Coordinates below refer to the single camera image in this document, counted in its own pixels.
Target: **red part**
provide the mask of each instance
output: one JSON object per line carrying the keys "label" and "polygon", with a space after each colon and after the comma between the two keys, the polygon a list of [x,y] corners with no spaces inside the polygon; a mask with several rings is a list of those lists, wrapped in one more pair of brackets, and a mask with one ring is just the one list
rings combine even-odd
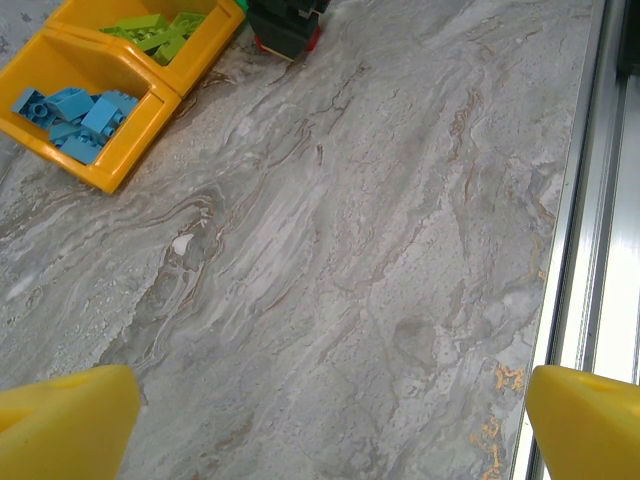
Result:
{"label": "red part", "polygon": [[258,38],[258,36],[257,36],[257,35],[254,35],[254,36],[253,36],[253,38],[255,38],[255,40],[256,40],[256,45],[258,46],[258,48],[259,48],[261,51],[266,52],[266,51],[267,51],[267,49],[266,49],[266,48],[264,48],[264,47],[262,46],[262,43],[260,43],[260,39]]}
{"label": "red part", "polygon": [[316,31],[313,32],[313,35],[311,36],[311,40],[309,40],[309,43],[307,44],[307,48],[305,48],[304,50],[306,52],[313,52],[313,49],[316,48],[316,44],[318,43],[318,38],[320,38],[320,26],[318,25],[318,28],[316,28]]}

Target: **table surface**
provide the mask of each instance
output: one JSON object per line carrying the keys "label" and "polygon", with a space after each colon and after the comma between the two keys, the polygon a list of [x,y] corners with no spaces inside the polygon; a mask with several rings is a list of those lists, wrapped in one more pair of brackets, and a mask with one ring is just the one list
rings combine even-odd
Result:
{"label": "table surface", "polygon": [[113,196],[15,159],[0,388],[131,365],[122,479],[506,478],[590,17],[336,0],[293,64],[242,31]]}

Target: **gray marble surface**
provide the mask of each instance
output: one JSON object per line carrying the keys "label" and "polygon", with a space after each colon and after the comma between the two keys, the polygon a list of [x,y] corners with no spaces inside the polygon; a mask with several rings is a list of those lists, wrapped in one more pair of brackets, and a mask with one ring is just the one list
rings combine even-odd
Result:
{"label": "gray marble surface", "polygon": [[0,388],[131,365],[121,479],[505,479],[590,13],[335,0],[294,64],[239,34],[116,195],[16,159]]}

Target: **brown stain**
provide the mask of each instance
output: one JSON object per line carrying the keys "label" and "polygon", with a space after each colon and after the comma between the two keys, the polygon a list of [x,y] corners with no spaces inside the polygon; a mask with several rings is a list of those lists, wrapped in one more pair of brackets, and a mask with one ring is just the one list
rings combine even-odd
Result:
{"label": "brown stain", "polygon": [[500,433],[500,422],[496,417],[491,417],[487,423],[480,428],[480,433],[470,434],[469,442],[475,445],[484,453],[489,455],[491,464],[482,474],[481,480],[500,480],[502,462],[500,461],[500,449],[496,437]]}
{"label": "brown stain", "polygon": [[289,288],[287,288],[282,295],[280,295],[271,305],[269,305],[265,309],[264,313],[267,313],[268,311],[273,310],[278,305],[280,305],[282,302],[284,302],[284,299],[287,298],[287,295],[289,294],[289,292],[291,291],[292,288],[293,288],[293,285],[291,285]]}
{"label": "brown stain", "polygon": [[496,367],[496,390],[511,388],[514,392],[524,391],[524,368],[509,370],[502,363]]}
{"label": "brown stain", "polygon": [[544,206],[540,203],[540,200],[536,201],[536,210],[538,211],[538,215],[540,215],[541,218],[548,222],[555,223],[555,215],[549,213],[549,210],[544,208]]}
{"label": "brown stain", "polygon": [[531,257],[529,258],[529,271],[520,277],[521,282],[532,279],[540,270],[538,268],[538,259],[540,257],[542,242],[534,233],[531,234],[531,239],[533,240],[533,248],[531,249]]}
{"label": "brown stain", "polygon": [[211,85],[216,85],[218,83],[231,83],[229,77],[227,77],[224,73],[220,72],[211,72],[205,79],[203,79],[194,89],[193,91],[185,98],[178,108],[176,109],[176,113],[173,115],[173,122],[176,122],[193,110],[196,105],[198,105],[198,95],[205,88],[209,88]]}
{"label": "brown stain", "polygon": [[469,171],[469,176],[467,177],[467,180],[464,182],[464,203],[465,203],[465,205],[469,202],[469,199],[471,198],[470,186],[471,186],[472,180],[475,180],[475,178],[476,178],[476,162],[474,161],[473,164],[471,165],[471,170]]}
{"label": "brown stain", "polygon": [[253,413],[251,414],[247,422],[237,430],[234,430],[233,432],[231,432],[228,438],[216,443],[215,448],[220,449],[220,448],[228,447],[229,445],[231,445],[232,443],[236,442],[238,439],[244,437],[247,433],[249,433],[251,431],[251,427],[253,427]]}
{"label": "brown stain", "polygon": [[453,121],[449,125],[449,135],[454,139],[455,145],[451,155],[449,155],[449,162],[457,160],[460,155],[460,147],[464,140],[463,134],[467,129],[469,117],[478,103],[480,103],[480,94],[475,89],[468,90],[467,101],[463,107],[453,115]]}
{"label": "brown stain", "polygon": [[542,31],[542,27],[539,27],[538,29],[533,30],[532,32],[527,33],[527,34],[524,36],[524,41],[525,41],[525,42],[526,42],[526,41],[528,41],[531,37],[533,37],[534,35],[536,35],[536,34],[540,33],[541,31]]}
{"label": "brown stain", "polygon": [[478,45],[480,45],[480,51],[478,52],[478,58],[480,60],[482,60],[483,62],[488,62],[489,60],[491,60],[496,52],[494,52],[491,48],[489,48],[488,46],[486,46],[483,43],[479,43]]}

